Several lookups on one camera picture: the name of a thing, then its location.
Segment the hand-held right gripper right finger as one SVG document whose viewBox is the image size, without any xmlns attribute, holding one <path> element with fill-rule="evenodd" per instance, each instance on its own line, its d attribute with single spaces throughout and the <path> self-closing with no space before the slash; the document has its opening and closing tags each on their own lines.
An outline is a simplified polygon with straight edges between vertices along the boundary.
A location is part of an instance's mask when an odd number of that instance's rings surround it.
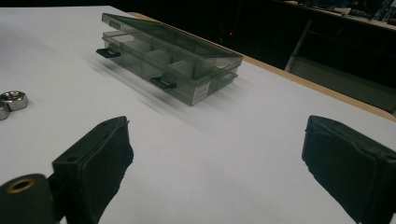
<svg viewBox="0 0 396 224">
<path fill-rule="evenodd" d="M 302 159 L 358 224 L 389 224 L 396 214 L 396 152 L 345 124 L 308 118 Z"/>
</svg>

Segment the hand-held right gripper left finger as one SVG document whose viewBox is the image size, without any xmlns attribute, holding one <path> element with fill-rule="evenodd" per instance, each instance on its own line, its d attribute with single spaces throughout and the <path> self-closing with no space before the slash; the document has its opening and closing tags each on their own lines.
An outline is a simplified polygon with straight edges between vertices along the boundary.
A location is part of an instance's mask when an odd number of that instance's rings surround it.
<svg viewBox="0 0 396 224">
<path fill-rule="evenodd" d="M 126 117 L 96 125 L 52 162 L 56 217 L 68 224 L 98 224 L 133 158 Z"/>
</svg>

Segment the transparent grey compartment storage box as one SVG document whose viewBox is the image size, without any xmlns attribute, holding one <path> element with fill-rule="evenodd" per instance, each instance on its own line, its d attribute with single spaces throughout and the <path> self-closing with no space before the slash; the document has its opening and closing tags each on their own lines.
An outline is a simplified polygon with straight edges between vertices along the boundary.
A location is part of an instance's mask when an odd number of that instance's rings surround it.
<svg viewBox="0 0 396 224">
<path fill-rule="evenodd" d="M 243 56 L 157 21 L 104 13 L 105 46 L 96 52 L 166 91 L 196 105 L 233 82 Z"/>
</svg>

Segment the grey panel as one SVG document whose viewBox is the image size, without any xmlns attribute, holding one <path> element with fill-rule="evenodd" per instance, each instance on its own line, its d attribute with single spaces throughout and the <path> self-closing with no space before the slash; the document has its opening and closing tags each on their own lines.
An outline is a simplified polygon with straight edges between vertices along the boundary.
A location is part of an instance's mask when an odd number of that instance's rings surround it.
<svg viewBox="0 0 396 224">
<path fill-rule="evenodd" d="M 396 117 L 396 90 L 303 57 L 291 56 L 285 70 Z"/>
</svg>

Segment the white metal stand leg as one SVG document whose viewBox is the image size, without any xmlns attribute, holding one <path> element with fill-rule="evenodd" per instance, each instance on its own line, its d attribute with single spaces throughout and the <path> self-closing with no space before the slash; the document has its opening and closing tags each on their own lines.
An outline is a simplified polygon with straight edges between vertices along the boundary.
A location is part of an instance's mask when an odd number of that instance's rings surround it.
<svg viewBox="0 0 396 224">
<path fill-rule="evenodd" d="M 302 45 L 304 43 L 304 40 L 305 40 L 305 38 L 306 38 L 306 36 L 307 36 L 307 34 L 309 32 L 309 29 L 310 29 L 310 27 L 312 25 L 312 22 L 313 22 L 312 19 L 309 19 L 307 21 L 307 23 L 306 23 L 306 25 L 305 25 L 305 27 L 304 27 L 304 29 L 303 29 L 300 37 L 299 37 L 299 40 L 298 40 L 298 42 L 297 42 L 292 54 L 290 55 L 286 66 L 285 66 L 285 71 L 286 72 L 290 72 L 291 71 L 291 68 L 293 67 L 293 65 L 294 65 L 294 63 L 295 63 L 295 61 L 296 61 L 296 59 L 297 59 L 297 57 L 299 55 L 300 49 L 301 49 L 301 47 L 302 47 Z"/>
</svg>

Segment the cluttered background desk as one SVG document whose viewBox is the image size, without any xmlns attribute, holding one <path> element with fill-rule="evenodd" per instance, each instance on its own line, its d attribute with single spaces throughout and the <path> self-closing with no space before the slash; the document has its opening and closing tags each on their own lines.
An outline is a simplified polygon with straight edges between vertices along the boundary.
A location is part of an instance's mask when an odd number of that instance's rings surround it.
<svg viewBox="0 0 396 224">
<path fill-rule="evenodd" d="M 281 0 L 396 31 L 396 0 Z"/>
</svg>

